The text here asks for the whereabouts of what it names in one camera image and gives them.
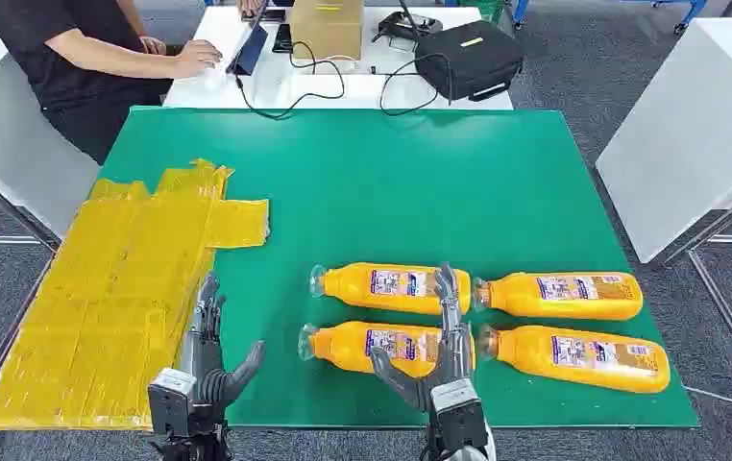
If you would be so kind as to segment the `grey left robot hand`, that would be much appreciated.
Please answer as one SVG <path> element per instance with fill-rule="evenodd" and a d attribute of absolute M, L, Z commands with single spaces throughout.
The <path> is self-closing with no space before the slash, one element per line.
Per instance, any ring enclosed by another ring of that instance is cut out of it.
<path fill-rule="evenodd" d="M 221 311 L 226 297 L 218 294 L 219 280 L 208 272 L 200 283 L 196 302 L 180 349 L 180 370 L 196 377 L 192 392 L 194 411 L 201 417 L 225 418 L 261 367 L 265 342 L 255 341 L 245 359 L 232 371 L 223 364 L 220 343 Z"/>

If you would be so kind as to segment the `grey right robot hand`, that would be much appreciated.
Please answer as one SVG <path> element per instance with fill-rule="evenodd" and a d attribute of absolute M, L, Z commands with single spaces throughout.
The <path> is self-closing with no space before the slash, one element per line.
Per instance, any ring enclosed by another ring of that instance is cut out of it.
<path fill-rule="evenodd" d="M 473 373 L 472 342 L 469 326 L 462 321 L 455 271 L 448 262 L 443 262 L 436 269 L 434 278 L 434 291 L 442 308 L 442 335 L 432 372 L 423 377 L 412 377 L 396 368 L 384 349 L 372 348 L 369 353 L 375 375 L 419 412 L 431 410 L 431 391 L 435 387 L 470 378 Z"/>

